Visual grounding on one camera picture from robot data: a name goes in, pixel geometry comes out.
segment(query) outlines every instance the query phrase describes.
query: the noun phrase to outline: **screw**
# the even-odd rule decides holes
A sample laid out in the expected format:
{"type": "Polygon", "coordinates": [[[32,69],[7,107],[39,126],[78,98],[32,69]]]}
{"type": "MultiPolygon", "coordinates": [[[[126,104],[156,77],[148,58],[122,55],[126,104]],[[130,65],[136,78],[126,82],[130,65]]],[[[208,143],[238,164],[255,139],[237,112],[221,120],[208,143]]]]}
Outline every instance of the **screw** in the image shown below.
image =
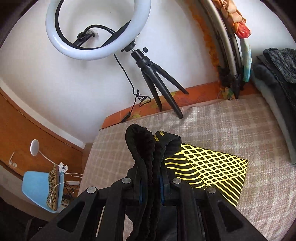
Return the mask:
{"type": "Polygon", "coordinates": [[[142,51],[142,53],[147,53],[149,50],[145,47],[145,48],[143,48],[143,51],[142,51]]]}
{"type": "Polygon", "coordinates": [[[182,180],[180,178],[177,178],[177,177],[173,179],[173,183],[175,183],[175,184],[180,184],[181,181],[182,180]]]}
{"type": "Polygon", "coordinates": [[[87,189],[87,192],[90,193],[90,194],[92,194],[92,193],[96,192],[96,188],[95,187],[89,187],[87,189]]]}
{"type": "Polygon", "coordinates": [[[122,179],[122,182],[124,184],[129,184],[131,182],[131,179],[129,177],[125,177],[124,179],[122,179]]]}
{"type": "Polygon", "coordinates": [[[213,194],[213,193],[216,192],[216,189],[213,188],[213,187],[208,187],[208,188],[207,188],[207,192],[213,194]]]}

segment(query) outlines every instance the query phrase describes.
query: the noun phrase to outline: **yellow and black patterned fabric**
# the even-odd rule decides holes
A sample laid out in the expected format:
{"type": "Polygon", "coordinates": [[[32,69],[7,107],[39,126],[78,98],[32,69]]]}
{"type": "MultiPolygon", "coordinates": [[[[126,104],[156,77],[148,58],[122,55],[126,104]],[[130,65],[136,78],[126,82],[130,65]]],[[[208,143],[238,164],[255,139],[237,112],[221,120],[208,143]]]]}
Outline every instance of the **yellow and black patterned fabric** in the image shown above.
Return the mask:
{"type": "Polygon", "coordinates": [[[165,159],[165,166],[174,169],[176,177],[194,188],[211,186],[219,189],[236,207],[246,178],[248,160],[182,143],[179,152],[165,159]]]}

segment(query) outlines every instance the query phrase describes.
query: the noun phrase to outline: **wooden cabinet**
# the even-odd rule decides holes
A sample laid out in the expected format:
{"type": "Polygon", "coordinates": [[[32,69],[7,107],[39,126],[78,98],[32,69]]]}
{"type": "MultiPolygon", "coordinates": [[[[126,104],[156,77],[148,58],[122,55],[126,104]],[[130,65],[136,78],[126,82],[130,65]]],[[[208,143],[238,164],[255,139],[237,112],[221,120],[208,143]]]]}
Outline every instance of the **wooden cabinet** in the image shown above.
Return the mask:
{"type": "MultiPolygon", "coordinates": [[[[0,161],[21,176],[24,176],[26,171],[51,171],[53,167],[51,162],[41,154],[37,156],[30,154],[31,141],[37,139],[40,143],[39,149],[45,156],[57,164],[62,162],[68,165],[69,173],[82,174],[82,149],[71,147],[63,142],[62,138],[45,131],[46,128],[42,128],[41,124],[29,120],[23,112],[15,108],[11,100],[7,100],[7,96],[4,97],[1,93],[3,94],[2,90],[0,91],[0,161]],[[13,152],[15,154],[12,161],[16,163],[16,167],[9,164],[13,152]]],[[[68,176],[67,178],[65,176],[65,179],[75,180],[74,177],[68,176]]]]}

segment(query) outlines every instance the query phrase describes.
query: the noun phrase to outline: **gray fabric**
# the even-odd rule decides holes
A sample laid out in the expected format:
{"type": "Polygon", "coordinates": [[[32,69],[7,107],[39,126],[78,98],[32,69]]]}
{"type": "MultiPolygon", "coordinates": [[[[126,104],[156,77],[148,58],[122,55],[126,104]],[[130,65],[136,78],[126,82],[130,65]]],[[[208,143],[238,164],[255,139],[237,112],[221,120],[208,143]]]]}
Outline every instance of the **gray fabric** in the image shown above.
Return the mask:
{"type": "Polygon", "coordinates": [[[290,153],[291,164],[296,165],[296,151],[293,147],[291,137],[290,137],[289,131],[287,129],[285,120],[281,114],[281,111],[276,103],[276,100],[275,100],[271,90],[268,88],[268,86],[262,80],[259,80],[256,77],[252,77],[252,81],[254,82],[256,88],[261,92],[261,94],[264,97],[264,99],[266,100],[266,102],[269,104],[269,107],[270,107],[271,111],[273,112],[273,114],[274,114],[274,116],[281,128],[281,131],[283,132],[283,135],[285,137],[285,140],[286,140],[286,143],[288,146],[288,150],[290,153]]]}
{"type": "Polygon", "coordinates": [[[255,76],[258,77],[260,80],[263,80],[265,84],[273,91],[276,101],[278,100],[288,100],[288,106],[293,108],[293,112],[296,113],[296,90],[295,84],[291,84],[287,82],[280,71],[276,68],[268,53],[265,55],[257,56],[259,60],[261,60],[262,64],[254,65],[254,73],[255,76]],[[260,75],[271,75],[265,81],[265,78],[260,77],[260,75]]]}
{"type": "Polygon", "coordinates": [[[276,48],[265,49],[276,68],[281,72],[284,79],[292,84],[296,84],[296,50],[276,48]]]}

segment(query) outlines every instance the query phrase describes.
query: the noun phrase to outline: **white desk lamp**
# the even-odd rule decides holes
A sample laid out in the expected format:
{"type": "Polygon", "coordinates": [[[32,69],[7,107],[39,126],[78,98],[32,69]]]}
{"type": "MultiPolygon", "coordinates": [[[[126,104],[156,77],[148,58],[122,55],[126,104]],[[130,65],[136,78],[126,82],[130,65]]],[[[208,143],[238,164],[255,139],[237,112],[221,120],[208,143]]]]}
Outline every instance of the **white desk lamp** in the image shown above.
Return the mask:
{"type": "Polygon", "coordinates": [[[48,159],[41,151],[39,151],[39,141],[36,140],[36,139],[34,139],[31,142],[30,152],[31,152],[32,156],[36,156],[38,154],[38,152],[39,152],[48,161],[50,161],[54,165],[59,166],[59,173],[61,173],[61,172],[65,173],[68,170],[68,166],[64,166],[64,164],[62,162],[58,165],[58,164],[54,163],[52,160],[48,159]]]}

